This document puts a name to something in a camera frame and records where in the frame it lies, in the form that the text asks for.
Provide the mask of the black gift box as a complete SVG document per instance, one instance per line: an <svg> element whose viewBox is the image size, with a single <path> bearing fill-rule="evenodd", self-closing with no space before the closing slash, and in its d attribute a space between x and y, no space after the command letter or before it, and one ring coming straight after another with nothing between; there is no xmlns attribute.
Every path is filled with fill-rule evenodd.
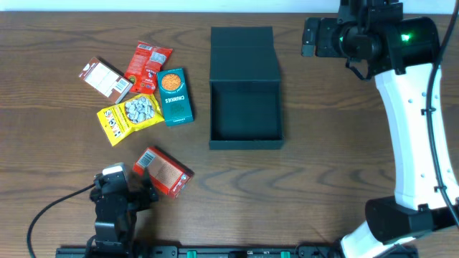
<svg viewBox="0 0 459 258"><path fill-rule="evenodd" d="M212 150L277 150L284 144L281 76L272 27L213 27Z"/></svg>

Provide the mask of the teal Chunkies snack box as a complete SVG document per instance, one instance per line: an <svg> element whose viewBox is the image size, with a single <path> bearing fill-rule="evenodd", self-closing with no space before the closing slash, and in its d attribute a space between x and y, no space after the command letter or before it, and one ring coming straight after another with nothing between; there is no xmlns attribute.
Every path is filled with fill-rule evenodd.
<svg viewBox="0 0 459 258"><path fill-rule="evenodd" d="M167 126L194 121L183 68L164 70L157 74L158 91Z"/></svg>

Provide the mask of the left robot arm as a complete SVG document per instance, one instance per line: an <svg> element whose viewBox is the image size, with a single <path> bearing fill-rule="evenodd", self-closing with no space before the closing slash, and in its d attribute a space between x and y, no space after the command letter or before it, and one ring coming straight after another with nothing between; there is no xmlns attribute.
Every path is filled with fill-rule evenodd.
<svg viewBox="0 0 459 258"><path fill-rule="evenodd" d="M158 194L148 173L139 175L124 163L115 163L95 176L90 200L95 204L96 248L88 257L137 257L133 235L137 213L158 201Z"/></svg>

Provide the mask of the brown and white snack box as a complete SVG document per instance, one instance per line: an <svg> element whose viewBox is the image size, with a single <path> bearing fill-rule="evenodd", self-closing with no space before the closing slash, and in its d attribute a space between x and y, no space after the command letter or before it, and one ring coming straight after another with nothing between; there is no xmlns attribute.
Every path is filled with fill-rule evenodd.
<svg viewBox="0 0 459 258"><path fill-rule="evenodd" d="M120 103L133 86L131 81L96 57L85 65L78 77L114 104Z"/></svg>

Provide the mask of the red candy bag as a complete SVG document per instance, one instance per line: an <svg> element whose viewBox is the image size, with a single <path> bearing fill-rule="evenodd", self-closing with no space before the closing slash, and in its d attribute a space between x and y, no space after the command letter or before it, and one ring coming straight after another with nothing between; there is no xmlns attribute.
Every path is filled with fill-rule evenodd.
<svg viewBox="0 0 459 258"><path fill-rule="evenodd" d="M158 86L157 73L170 57L173 49L138 41L124 77L133 83L132 93L151 95Z"/></svg>

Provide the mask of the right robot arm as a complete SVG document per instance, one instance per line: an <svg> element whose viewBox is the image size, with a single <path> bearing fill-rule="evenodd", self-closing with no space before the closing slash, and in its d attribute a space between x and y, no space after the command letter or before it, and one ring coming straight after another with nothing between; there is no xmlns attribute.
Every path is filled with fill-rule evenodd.
<svg viewBox="0 0 459 258"><path fill-rule="evenodd" d="M382 97L394 152L392 196L371 199L365 221L330 257L415 257L413 240L458 225L458 182L445 137L441 62L449 37L431 18L407 19L399 1L342 1L335 18L306 19L301 53L366 61Z"/></svg>

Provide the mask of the red orange barcode box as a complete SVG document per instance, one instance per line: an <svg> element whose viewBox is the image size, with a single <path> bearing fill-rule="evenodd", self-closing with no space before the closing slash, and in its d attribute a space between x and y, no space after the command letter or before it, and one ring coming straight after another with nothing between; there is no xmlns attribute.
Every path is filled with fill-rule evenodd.
<svg viewBox="0 0 459 258"><path fill-rule="evenodd" d="M157 147L148 147L134 163L133 170L140 176L149 173L153 185L163 194L175 199L194 172Z"/></svg>

